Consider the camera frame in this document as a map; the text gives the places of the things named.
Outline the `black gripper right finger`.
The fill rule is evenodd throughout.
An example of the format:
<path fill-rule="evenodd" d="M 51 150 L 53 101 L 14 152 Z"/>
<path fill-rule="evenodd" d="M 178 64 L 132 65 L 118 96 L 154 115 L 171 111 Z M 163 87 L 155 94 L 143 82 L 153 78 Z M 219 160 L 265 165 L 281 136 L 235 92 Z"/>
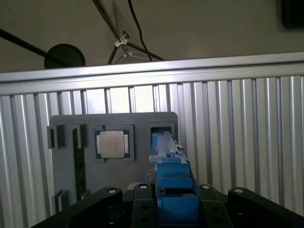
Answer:
<path fill-rule="evenodd" d="M 302 228 L 304 217 L 242 187 L 200 185 L 200 228 Z"/>

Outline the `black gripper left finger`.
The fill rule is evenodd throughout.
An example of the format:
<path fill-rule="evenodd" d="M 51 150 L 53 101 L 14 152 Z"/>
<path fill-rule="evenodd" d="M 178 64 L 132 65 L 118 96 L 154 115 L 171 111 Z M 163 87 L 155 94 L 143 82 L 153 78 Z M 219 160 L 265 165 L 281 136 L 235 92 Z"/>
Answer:
<path fill-rule="evenodd" d="M 37 228 L 155 228 L 153 186 L 137 184 L 122 192 L 105 187 L 35 225 Z"/>

